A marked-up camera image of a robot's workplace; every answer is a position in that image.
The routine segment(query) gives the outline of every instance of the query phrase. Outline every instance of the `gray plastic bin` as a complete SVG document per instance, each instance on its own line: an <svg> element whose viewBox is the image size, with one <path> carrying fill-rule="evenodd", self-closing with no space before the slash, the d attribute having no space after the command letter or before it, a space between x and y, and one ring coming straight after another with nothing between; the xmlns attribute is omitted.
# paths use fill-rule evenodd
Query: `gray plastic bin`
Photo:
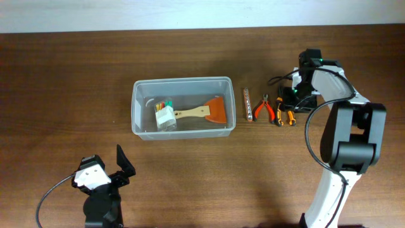
<svg viewBox="0 0 405 228"><path fill-rule="evenodd" d="M227 123L212 123L205 118L177 120L177 130L158 132L154 104L170 98L174 110L189 110L222 96ZM229 136L236 126L235 97L228 77L139 80L132 93L132 131L143 140L192 139Z"/></svg>

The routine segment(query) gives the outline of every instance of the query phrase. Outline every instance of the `white wall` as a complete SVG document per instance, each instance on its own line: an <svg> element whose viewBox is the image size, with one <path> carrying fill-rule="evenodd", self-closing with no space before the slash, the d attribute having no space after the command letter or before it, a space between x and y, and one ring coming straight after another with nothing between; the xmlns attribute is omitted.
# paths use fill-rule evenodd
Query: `white wall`
<svg viewBox="0 0 405 228"><path fill-rule="evenodd" d="M405 0L0 0L0 32L405 23Z"/></svg>

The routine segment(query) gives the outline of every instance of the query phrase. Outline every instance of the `brown table surface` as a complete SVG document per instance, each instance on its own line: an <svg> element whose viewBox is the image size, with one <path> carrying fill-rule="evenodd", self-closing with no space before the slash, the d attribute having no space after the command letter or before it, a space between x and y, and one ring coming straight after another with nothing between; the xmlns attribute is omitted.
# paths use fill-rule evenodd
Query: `brown table surface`
<svg viewBox="0 0 405 228"><path fill-rule="evenodd" d="M387 121L380 161L356 184L339 224L405 224L405 25L0 35L2 227L34 227L35 208L55 183L98 154L118 170L116 144L137 175L120 189L127 227L257 227L298 223L322 169L297 127L262 114L244 120L242 88L252 103L276 87L266 81L298 64L306 48L342 63L347 78ZM131 130L134 82L228 76L237 126L229 137L142 141ZM313 120L318 149L328 116ZM44 227L83 227L86 195L69 183L45 200Z"/></svg>

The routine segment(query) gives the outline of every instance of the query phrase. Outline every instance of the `red pliers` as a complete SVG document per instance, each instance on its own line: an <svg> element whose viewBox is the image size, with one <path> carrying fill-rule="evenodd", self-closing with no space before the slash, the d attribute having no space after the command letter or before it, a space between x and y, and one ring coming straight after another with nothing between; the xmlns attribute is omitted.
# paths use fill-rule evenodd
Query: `red pliers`
<svg viewBox="0 0 405 228"><path fill-rule="evenodd" d="M269 105L268 101L268 95L264 94L263 95L263 100L260 101L260 103L258 104L257 108L253 111L253 120L254 121L258 121L258 116L259 116L259 112L260 110L263 108L263 106L266 106L266 109L268 111L268 116L270 118L270 123L274 123L274 119L275 119L275 115L274 115L274 111L271 108L271 106Z"/></svg>

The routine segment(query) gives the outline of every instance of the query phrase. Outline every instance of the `white robotic arm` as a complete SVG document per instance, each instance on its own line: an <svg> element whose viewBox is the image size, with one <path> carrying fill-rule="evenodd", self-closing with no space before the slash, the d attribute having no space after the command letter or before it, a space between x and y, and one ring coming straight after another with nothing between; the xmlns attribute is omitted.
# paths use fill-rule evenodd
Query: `white robotic arm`
<svg viewBox="0 0 405 228"><path fill-rule="evenodd" d="M308 49L299 58L300 68L295 68L298 71L292 74L293 91L302 90L307 95L310 91L312 95L321 95L325 101L348 98L352 94L354 88L349 88L333 73L305 69L323 68L346 78L339 62L324 61L317 49ZM301 227L326 227L329 224L327 227L337 228L340 212L354 184L368 166L376 164L379 159L385 108L382 104L370 103L354 91L355 97L347 102L329 104L331 114L321 140L322 160L345 177L345 194L337 208L344 184L341 176L324 169L314 201L301 217ZM364 133L352 134L352 125L364 129Z"/></svg>

